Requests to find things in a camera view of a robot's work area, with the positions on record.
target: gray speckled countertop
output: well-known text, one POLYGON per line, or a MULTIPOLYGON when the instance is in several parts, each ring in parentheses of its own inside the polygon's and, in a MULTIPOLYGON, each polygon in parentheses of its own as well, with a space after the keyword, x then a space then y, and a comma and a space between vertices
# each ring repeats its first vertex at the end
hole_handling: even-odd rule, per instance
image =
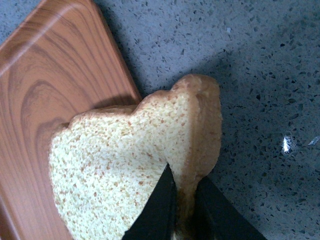
MULTIPOLYGON (((0 43, 38 2, 0 1, 0 43)), ((308 144, 320 136, 320 1, 96 3, 143 96, 187 73, 218 80, 210 177, 237 210, 269 240, 319 240, 320 142, 308 144)))

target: bread slice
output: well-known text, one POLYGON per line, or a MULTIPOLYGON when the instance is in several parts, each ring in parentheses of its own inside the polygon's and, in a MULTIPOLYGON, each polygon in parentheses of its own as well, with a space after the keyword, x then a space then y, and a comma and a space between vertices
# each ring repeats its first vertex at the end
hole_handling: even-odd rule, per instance
POLYGON ((177 186, 177 232, 190 233, 198 182, 221 145, 219 86, 190 74, 138 106, 75 116, 51 139, 55 205, 76 240, 121 239, 142 212, 167 162, 177 186))

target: wood grain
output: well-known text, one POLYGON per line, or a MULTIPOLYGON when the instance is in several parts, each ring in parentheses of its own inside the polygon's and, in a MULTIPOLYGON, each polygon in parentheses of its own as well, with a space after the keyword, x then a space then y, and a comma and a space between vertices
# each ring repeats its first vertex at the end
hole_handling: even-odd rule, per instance
POLYGON ((48 142, 78 113, 141 97, 91 0, 44 0, 0 48, 0 237, 70 240, 48 142))

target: granite countertop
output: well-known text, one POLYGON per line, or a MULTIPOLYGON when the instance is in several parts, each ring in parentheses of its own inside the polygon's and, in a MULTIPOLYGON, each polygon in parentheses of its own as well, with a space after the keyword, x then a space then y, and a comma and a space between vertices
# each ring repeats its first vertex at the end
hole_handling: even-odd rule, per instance
MULTIPOLYGON (((221 87, 212 181, 269 240, 320 239, 320 1, 96 0, 142 96, 221 87)), ((0 43, 39 0, 0 2, 0 43)))

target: cutting board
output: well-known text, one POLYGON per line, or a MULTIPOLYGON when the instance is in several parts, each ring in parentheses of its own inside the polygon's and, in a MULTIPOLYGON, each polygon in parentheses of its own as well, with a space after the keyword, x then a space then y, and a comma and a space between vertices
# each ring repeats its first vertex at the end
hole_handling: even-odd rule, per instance
POLYGON ((0 236, 71 240, 53 201, 48 142, 84 111, 141 97, 91 0, 43 0, 0 47, 0 236))

